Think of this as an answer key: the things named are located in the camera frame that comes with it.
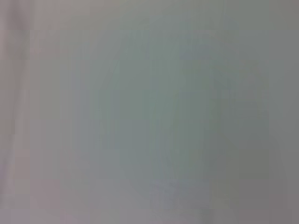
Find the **white tablecloth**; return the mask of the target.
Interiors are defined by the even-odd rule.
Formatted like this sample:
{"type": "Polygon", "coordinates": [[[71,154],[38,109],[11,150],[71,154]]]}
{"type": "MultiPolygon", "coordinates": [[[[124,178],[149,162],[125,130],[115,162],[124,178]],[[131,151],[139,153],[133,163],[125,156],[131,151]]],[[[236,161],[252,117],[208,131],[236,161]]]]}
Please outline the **white tablecloth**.
{"type": "Polygon", "coordinates": [[[0,224],[299,224],[299,0],[0,0],[0,224]]]}

